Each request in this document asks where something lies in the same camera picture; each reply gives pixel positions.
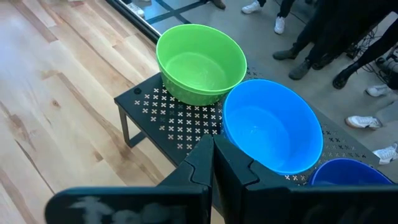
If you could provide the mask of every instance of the black pants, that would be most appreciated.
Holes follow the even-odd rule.
[[[391,12],[391,5],[385,4],[382,7],[370,11],[368,16],[362,18],[356,27],[352,27],[343,34],[343,37],[328,52],[334,58],[342,54],[352,43],[356,43],[363,35],[380,21],[382,21]]]
[[[264,4],[267,2],[267,0],[258,0],[260,3],[260,6],[264,6]],[[278,16],[286,18],[287,15],[289,15],[290,9],[292,8],[293,2],[295,0],[283,0],[282,4],[280,4],[280,9]]]
[[[310,64],[318,62],[329,52],[346,32],[358,26],[360,19],[365,18],[373,7],[373,0],[319,0],[317,10],[293,44],[294,52],[299,53],[311,41],[315,45],[307,60]]]
[[[356,61],[360,67],[369,62],[374,61],[378,57],[386,53],[391,47],[398,42],[398,19],[386,30],[383,36],[373,43],[362,56]],[[388,86],[393,90],[398,90],[398,76],[393,75],[388,83]]]

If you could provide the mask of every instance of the gray floor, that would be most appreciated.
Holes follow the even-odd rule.
[[[178,5],[178,0],[168,0],[170,5]],[[351,115],[373,115],[393,100],[398,100],[398,95],[389,95],[373,98],[365,94],[364,90],[370,85],[380,84],[381,81],[373,73],[360,70],[353,75],[347,86],[342,90],[332,87],[333,77],[352,63],[352,60],[342,55],[331,65],[321,71],[310,71],[300,81],[288,78],[289,71],[300,64],[308,54],[311,46],[308,46],[296,60],[275,61],[272,53],[277,50],[288,49],[312,14],[313,7],[306,5],[303,0],[297,0],[292,12],[293,15],[286,18],[286,29],[283,35],[277,35],[273,31],[274,20],[279,11],[279,5],[274,0],[268,0],[261,12],[251,15],[241,13],[241,8],[252,0],[232,1],[224,0],[227,8],[222,11],[214,7],[212,3],[205,4],[190,11],[184,12],[182,16],[192,23],[204,24],[219,29],[232,37],[244,50],[246,55],[256,58],[269,69],[269,78],[277,81],[301,95],[304,99],[317,107],[327,117],[335,121],[350,135],[364,144],[369,150],[384,148],[398,141],[398,122],[391,123],[387,127],[377,131],[351,129],[344,123],[344,119]],[[378,27],[378,35],[388,28],[396,14],[388,16]],[[171,17],[167,20],[153,24],[161,33],[169,27],[180,24]],[[398,181],[398,161],[379,168],[383,173],[394,181]]]

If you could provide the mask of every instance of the leg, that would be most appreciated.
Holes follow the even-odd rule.
[[[295,0],[283,0],[282,4],[280,4],[280,11],[278,13],[278,17],[286,18],[289,15],[290,9],[293,6],[293,2]]]
[[[398,90],[398,75],[393,75],[391,80],[387,83],[391,90]]]
[[[328,18],[333,15],[336,7],[334,0],[319,0],[317,10],[311,17],[304,30],[298,35],[296,42],[290,50],[275,52],[272,56],[276,60],[295,59],[311,41],[316,39],[322,31]]]
[[[290,8],[295,0],[283,0],[280,5],[280,11],[275,20],[274,31],[276,34],[283,34],[285,31],[285,18],[289,15]]]
[[[398,100],[392,102],[390,105],[385,108],[379,110],[376,113],[376,117],[379,118],[379,121],[385,126],[387,123],[391,121],[398,121]]]
[[[354,64],[345,68],[341,71],[336,78],[333,80],[333,86],[337,89],[342,89],[350,76],[356,72],[359,68],[366,65],[369,62],[380,57],[386,53],[391,47],[396,44],[396,34],[398,33],[398,19],[386,30],[383,36],[373,43],[363,55]]]
[[[130,139],[129,128],[127,126],[127,119],[126,119],[127,117],[126,117],[126,114],[123,111],[123,109],[120,107],[119,107],[119,115],[120,115],[120,122],[122,124],[124,142],[129,147],[136,146],[138,143],[140,143],[145,138],[144,133],[140,132],[137,135],[135,135],[132,139]]]
[[[317,39],[327,21],[335,13],[335,9],[336,1],[319,0],[317,10],[304,27],[304,30],[298,35],[296,43],[293,44],[294,52],[299,53],[311,41]]]

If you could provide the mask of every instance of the black metal table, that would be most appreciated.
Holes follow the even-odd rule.
[[[253,63],[248,65],[245,79],[266,78]],[[209,106],[190,106],[171,96],[156,74],[138,86],[116,97],[119,106],[124,140],[134,147],[148,137],[175,165],[179,165],[204,134],[220,134],[222,101]],[[286,175],[298,185],[305,185],[308,176],[322,163],[337,157],[356,159],[377,167],[379,159],[354,140],[333,121],[312,107],[321,123],[323,152],[311,169],[297,175]],[[129,117],[142,131],[130,139]]]

